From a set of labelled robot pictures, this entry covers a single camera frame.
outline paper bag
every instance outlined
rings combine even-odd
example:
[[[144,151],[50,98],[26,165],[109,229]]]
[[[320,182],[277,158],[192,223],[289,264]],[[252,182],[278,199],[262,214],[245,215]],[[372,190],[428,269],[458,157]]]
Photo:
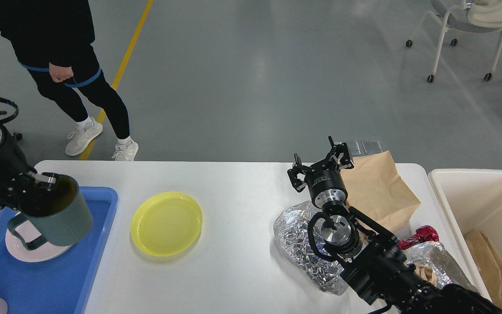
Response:
[[[466,244],[482,275],[493,304],[502,310],[502,258],[488,237],[481,231],[466,236]]]
[[[340,171],[348,203],[391,232],[398,231],[421,203],[398,175],[389,151],[356,157],[354,164],[354,169]]]

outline blue band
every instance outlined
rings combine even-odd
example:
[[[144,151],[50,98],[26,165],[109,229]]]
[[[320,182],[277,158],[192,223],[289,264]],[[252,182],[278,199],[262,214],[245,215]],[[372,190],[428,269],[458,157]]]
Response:
[[[49,72],[50,68],[35,68],[33,66],[28,66],[26,64],[18,62],[20,65],[22,65],[25,69],[30,70],[30,71],[36,71],[36,72]]]
[[[94,74],[91,78],[87,79],[84,82],[80,82],[78,84],[65,84],[64,83],[64,85],[66,87],[71,87],[71,88],[83,87],[83,86],[86,86],[86,85],[92,83],[94,80],[96,80],[100,76],[100,73],[102,73],[102,68],[98,68],[98,72],[96,72],[96,74]]]

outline storage bin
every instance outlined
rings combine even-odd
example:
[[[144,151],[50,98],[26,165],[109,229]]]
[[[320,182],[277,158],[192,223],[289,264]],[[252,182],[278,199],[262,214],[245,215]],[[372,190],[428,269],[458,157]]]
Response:
[[[472,259],[464,241],[472,230],[486,234],[502,257],[502,171],[435,169],[429,179],[464,258]],[[474,285],[485,289],[477,268],[468,267]]]

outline chair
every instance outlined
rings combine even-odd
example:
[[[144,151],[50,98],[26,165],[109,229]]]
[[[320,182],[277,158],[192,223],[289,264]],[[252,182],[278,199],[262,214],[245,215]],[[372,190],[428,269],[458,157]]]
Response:
[[[467,3],[466,0],[431,0],[431,4],[437,14],[431,10],[425,12],[420,23],[406,41],[406,47],[412,47],[413,38],[420,31],[422,24],[428,16],[441,25],[433,70],[431,75],[427,77],[427,82],[432,83],[435,79],[444,34],[450,29],[457,30],[460,34],[465,32],[476,34],[501,32],[497,47],[495,48],[492,66],[484,76],[484,80],[492,79],[502,47],[502,0],[476,0],[473,3]],[[459,37],[451,41],[451,46],[458,44]]]

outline chair leg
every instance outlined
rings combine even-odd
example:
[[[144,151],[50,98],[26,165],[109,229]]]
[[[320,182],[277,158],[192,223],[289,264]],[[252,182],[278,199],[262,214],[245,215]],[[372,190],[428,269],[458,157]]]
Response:
[[[427,82],[432,82],[435,74],[437,73],[437,65],[439,63],[439,56],[441,55],[441,47],[443,46],[443,41],[444,41],[444,34],[448,30],[447,22],[448,22],[448,16],[450,14],[445,14],[443,21],[442,21],[442,26],[441,26],[441,33],[439,35],[439,43],[437,44],[437,53],[435,55],[435,62],[433,65],[433,70],[431,71],[431,75],[427,78]]]
[[[497,66],[497,61],[499,61],[499,55],[501,54],[501,48],[502,48],[502,30],[501,30],[501,34],[499,36],[499,41],[497,42],[497,48],[495,48],[495,56],[493,57],[492,68],[491,68],[491,70],[489,70],[488,74],[485,75],[485,77],[484,77],[485,80],[492,79],[492,75],[495,72],[495,68]]]
[[[435,15],[432,11],[430,10],[427,10],[425,13],[424,13],[424,16],[422,16],[422,19],[420,20],[420,22],[418,23],[418,26],[416,26],[416,28],[414,29],[414,31],[412,32],[412,34],[410,34],[410,37],[408,37],[409,40],[414,40],[414,37],[416,37],[416,35],[418,34],[418,32],[420,31],[420,29],[422,28],[424,22],[425,22],[425,19],[427,18],[428,15]]]

